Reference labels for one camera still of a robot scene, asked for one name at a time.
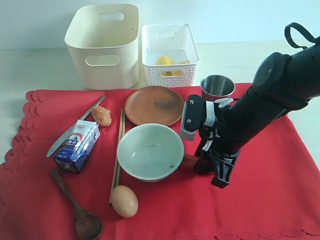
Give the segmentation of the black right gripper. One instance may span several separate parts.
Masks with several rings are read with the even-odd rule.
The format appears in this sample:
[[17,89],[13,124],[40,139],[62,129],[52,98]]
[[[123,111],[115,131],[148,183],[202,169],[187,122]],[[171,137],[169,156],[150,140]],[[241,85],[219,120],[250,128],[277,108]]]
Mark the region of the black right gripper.
[[[220,98],[203,102],[198,129],[201,140],[195,151],[194,156],[198,159],[193,171],[201,176],[214,174],[211,184],[218,188],[225,188],[230,184],[231,173],[240,154],[229,142],[233,137],[224,117],[224,113],[231,108],[230,103],[235,100]],[[214,151],[213,160],[208,154],[210,150]]]

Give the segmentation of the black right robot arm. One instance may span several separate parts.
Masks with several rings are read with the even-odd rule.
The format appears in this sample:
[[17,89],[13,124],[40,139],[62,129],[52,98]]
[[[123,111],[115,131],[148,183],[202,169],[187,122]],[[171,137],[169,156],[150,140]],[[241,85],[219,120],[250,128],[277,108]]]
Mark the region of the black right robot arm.
[[230,182],[240,149],[273,120],[305,108],[320,95],[320,40],[294,55],[274,52],[259,66],[252,85],[234,105],[207,102],[193,171],[212,174],[219,188]]

